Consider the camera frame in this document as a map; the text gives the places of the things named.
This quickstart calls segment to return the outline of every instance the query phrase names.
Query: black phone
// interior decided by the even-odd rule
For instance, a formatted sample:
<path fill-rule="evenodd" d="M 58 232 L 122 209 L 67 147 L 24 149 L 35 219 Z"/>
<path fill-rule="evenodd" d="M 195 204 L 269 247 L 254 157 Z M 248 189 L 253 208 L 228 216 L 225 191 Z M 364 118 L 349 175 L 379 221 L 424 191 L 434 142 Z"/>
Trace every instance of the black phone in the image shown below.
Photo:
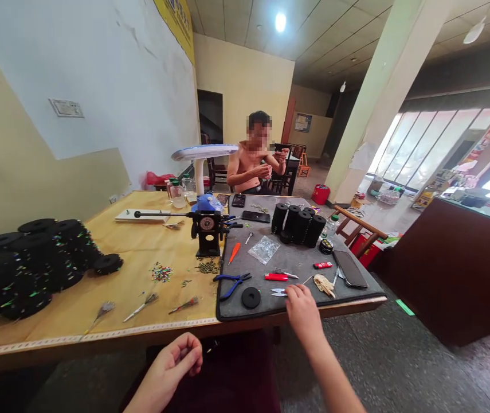
<path fill-rule="evenodd" d="M 235 194 L 233 196 L 232 207 L 244 208 L 246 196 L 242 194 Z"/>
<path fill-rule="evenodd" d="M 222 204 L 222 205 L 226 204 L 226 202 L 228 201 L 228 198 L 229 198 L 229 196 L 227 196 L 225 194 L 218 194 L 218 196 L 216 197 L 216 199 L 218 201 L 220 201 L 220 204 Z"/>
<path fill-rule="evenodd" d="M 269 224 L 270 218 L 271 217 L 269 214 L 264 214 L 256 211 L 243 211 L 243 213 L 241 214 L 241 219 L 244 219 L 246 221 L 257 221 L 267 224 Z"/>
<path fill-rule="evenodd" d="M 332 256 L 342 270 L 345 278 L 344 282 L 348 287 L 357 289 L 366 289 L 369 287 L 369 284 L 367 284 L 367 281 L 365 281 L 365 278 L 361 274 L 361 270 L 350 254 L 344 251 L 333 251 Z"/>

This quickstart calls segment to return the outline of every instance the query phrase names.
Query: red gas can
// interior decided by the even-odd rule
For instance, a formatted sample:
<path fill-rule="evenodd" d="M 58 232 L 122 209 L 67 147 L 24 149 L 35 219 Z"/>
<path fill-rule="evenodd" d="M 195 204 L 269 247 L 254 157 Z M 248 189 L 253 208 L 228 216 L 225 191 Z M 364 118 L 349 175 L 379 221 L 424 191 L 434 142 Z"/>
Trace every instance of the red gas can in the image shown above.
<path fill-rule="evenodd" d="M 317 184 L 312 194 L 312 201 L 318 205 L 325 205 L 331 190 L 327 185 Z"/>

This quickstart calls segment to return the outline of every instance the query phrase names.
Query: ceiling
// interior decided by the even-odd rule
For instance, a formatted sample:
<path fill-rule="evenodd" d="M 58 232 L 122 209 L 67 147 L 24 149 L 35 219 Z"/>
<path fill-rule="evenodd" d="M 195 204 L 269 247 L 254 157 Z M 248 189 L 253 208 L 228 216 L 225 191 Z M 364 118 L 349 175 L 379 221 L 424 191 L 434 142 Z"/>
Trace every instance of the ceiling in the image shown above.
<path fill-rule="evenodd" d="M 361 82 L 394 0 L 187 0 L 193 31 L 295 60 L 293 83 L 325 92 Z M 490 10 L 476 42 L 462 39 L 490 7 L 490 0 L 456 0 L 427 61 L 490 40 Z M 287 25 L 275 30 L 282 12 Z"/>

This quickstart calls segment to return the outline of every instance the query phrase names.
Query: pillar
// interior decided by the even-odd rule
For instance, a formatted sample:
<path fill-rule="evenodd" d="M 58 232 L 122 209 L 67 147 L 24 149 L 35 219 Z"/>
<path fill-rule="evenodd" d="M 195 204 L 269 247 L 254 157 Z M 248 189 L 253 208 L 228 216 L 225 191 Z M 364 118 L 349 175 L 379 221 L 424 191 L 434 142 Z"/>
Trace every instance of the pillar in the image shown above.
<path fill-rule="evenodd" d="M 395 0 L 325 180 L 329 201 L 348 204 L 353 198 L 452 5 L 450 0 Z M 349 168 L 363 144 L 363 162 Z"/>

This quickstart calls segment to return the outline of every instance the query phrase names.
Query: man's hand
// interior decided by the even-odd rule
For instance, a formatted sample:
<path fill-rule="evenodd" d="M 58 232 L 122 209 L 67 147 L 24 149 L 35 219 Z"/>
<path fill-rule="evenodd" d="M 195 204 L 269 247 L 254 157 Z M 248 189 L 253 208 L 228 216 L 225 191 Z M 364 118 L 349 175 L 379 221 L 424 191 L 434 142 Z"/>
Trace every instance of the man's hand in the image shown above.
<path fill-rule="evenodd" d="M 289 156 L 289 148 L 283 148 L 283 149 L 281 149 L 281 152 L 274 152 L 273 153 L 273 157 L 279 163 L 285 162 L 287 160 L 288 156 Z"/>
<path fill-rule="evenodd" d="M 272 167 L 267 163 L 263 163 L 251 169 L 249 174 L 257 178 L 270 179 L 272 177 Z"/>
<path fill-rule="evenodd" d="M 169 403 L 180 380 L 201 371 L 203 349 L 191 333 L 179 336 L 163 348 L 127 406 L 126 413 L 161 412 Z"/>
<path fill-rule="evenodd" d="M 287 293 L 287 313 L 292 329 L 306 351 L 325 340 L 321 316 L 309 288 L 302 284 L 290 285 Z"/>

